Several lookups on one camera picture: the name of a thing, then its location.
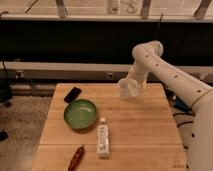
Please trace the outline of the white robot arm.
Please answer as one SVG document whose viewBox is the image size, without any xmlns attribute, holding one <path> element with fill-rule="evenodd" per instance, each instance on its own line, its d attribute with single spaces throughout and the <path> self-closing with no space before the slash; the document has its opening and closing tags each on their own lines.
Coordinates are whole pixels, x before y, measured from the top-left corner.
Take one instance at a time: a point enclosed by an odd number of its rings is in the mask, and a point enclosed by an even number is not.
<svg viewBox="0 0 213 171">
<path fill-rule="evenodd" d="M 127 76 L 132 97 L 144 87 L 152 72 L 178 95 L 194 112 L 187 165 L 189 171 L 213 171 L 213 87 L 165 62 L 159 41 L 136 45 L 132 50 L 134 64 Z"/>
</svg>

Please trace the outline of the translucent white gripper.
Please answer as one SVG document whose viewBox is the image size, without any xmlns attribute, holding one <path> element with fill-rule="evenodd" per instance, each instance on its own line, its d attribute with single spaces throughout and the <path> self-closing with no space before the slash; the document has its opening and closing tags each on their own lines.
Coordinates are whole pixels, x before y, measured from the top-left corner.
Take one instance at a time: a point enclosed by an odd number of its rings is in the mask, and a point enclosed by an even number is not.
<svg viewBox="0 0 213 171">
<path fill-rule="evenodd" d="M 128 78 L 127 79 L 127 94 L 129 98 L 138 97 L 143 89 L 143 86 L 138 83 L 136 80 Z"/>
</svg>

